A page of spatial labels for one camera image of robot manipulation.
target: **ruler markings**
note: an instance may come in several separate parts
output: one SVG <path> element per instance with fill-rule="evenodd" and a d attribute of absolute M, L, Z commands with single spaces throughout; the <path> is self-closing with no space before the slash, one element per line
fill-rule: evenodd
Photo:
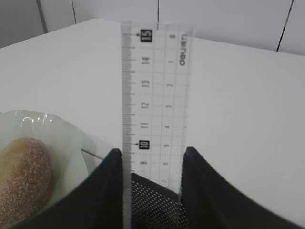
<path fill-rule="evenodd" d="M 180 25 L 178 26 L 178 36 L 180 36 Z M 178 67 L 178 54 L 179 54 L 179 39 L 177 39 L 177 54 L 176 54 L 176 66 L 175 66 L 175 72 L 177 73 L 177 67 Z M 176 94 L 176 83 L 177 83 L 177 78 L 176 78 L 176 75 L 175 75 L 175 78 L 174 78 L 174 95 Z M 174 104 L 174 107 L 173 107 L 173 113 L 172 113 L 172 116 L 174 117 L 174 114 L 175 114 L 175 97 L 173 98 L 173 104 Z M 169 158 L 169 170 L 168 170 L 168 179 L 170 179 L 170 172 L 171 172 L 171 158 L 172 158 L 172 154 L 173 154 L 173 138 L 171 138 L 171 153 L 170 153 L 170 158 Z"/>
<path fill-rule="evenodd" d="M 167 25 L 165 26 L 165 39 L 164 39 L 164 47 L 166 47 L 166 41 L 167 41 L 167 38 L 166 38 L 166 35 L 167 35 Z M 166 60 L 166 49 L 164 48 L 164 53 L 163 53 L 163 59 Z M 163 125 L 163 109 L 164 109 L 164 90 L 165 90 L 165 87 L 164 87 L 164 84 L 165 84 L 165 69 L 166 69 L 166 65 L 165 65 L 165 61 L 163 61 L 163 91 L 162 91 L 162 107 L 161 107 L 161 113 L 162 113 L 162 116 L 161 116 L 161 125 Z M 161 138 L 160 138 L 160 156 L 159 156 L 159 171 L 161 170 L 161 153 L 162 153 L 162 133 L 163 133 L 163 128 L 161 128 Z"/>

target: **white table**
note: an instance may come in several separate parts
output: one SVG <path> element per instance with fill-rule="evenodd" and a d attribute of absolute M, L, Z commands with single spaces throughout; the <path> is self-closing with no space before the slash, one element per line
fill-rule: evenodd
<path fill-rule="evenodd" d="M 0 111 L 59 115 L 102 157 L 121 148 L 120 44 L 118 23 L 91 20 L 0 49 Z M 187 144 L 305 226 L 305 57 L 195 39 L 192 70 Z"/>

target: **bread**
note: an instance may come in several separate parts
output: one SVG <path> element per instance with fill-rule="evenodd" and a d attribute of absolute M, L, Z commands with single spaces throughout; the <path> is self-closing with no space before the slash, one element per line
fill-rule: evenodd
<path fill-rule="evenodd" d="M 37 211 L 52 191 L 52 162 L 42 141 L 19 138 L 0 153 L 0 229 Z"/>

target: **sugar-coated bun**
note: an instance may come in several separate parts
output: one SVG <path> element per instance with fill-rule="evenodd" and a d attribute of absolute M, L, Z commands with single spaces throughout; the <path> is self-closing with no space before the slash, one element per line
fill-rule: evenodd
<path fill-rule="evenodd" d="M 37 211 L 52 191 L 52 161 L 42 141 L 19 138 L 0 152 L 0 229 Z"/>

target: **printed number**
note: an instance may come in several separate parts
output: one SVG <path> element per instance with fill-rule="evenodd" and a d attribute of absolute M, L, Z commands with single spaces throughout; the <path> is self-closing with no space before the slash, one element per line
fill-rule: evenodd
<path fill-rule="evenodd" d="M 142 80 L 141 81 L 141 87 L 149 87 L 149 81 L 148 80 Z"/>
<path fill-rule="evenodd" d="M 139 149 L 149 149 L 149 141 L 140 140 L 139 141 Z"/>
<path fill-rule="evenodd" d="M 149 106 L 149 103 L 141 103 L 141 108 L 142 109 L 147 109 Z"/>
<path fill-rule="evenodd" d="M 153 30 L 141 30 L 140 41 L 141 42 L 152 42 L 153 41 Z"/>
<path fill-rule="evenodd" d="M 149 57 L 142 57 L 142 64 L 150 64 Z"/>

